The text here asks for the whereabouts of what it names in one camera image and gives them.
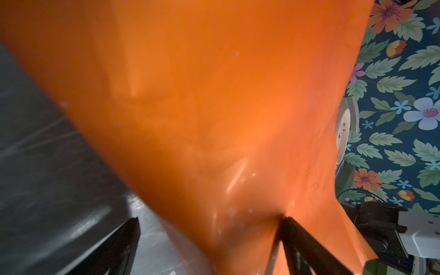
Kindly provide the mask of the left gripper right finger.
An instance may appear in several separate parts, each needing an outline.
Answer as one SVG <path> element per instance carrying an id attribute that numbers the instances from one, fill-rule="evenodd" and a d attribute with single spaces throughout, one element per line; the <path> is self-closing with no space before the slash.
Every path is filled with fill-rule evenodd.
<path id="1" fill-rule="evenodd" d="M 281 222 L 280 240 L 291 275 L 352 274 L 292 217 Z"/>

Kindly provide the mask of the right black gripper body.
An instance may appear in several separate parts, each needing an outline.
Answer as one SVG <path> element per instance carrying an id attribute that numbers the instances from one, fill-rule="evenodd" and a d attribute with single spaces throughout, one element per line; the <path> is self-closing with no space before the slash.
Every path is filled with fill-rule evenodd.
<path id="1" fill-rule="evenodd" d="M 407 208 L 383 202 L 367 202 L 357 206 L 343 203 L 342 207 L 380 263 L 404 275 L 426 273 L 426 258 L 408 254 L 399 236 L 407 230 L 398 225 L 399 212 Z"/>

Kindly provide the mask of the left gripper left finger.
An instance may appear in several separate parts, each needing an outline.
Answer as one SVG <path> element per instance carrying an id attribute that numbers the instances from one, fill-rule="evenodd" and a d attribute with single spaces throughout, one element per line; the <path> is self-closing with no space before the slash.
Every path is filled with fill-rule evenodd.
<path id="1" fill-rule="evenodd" d="M 130 218 L 67 275 L 130 275 L 139 239 L 139 219 Z"/>

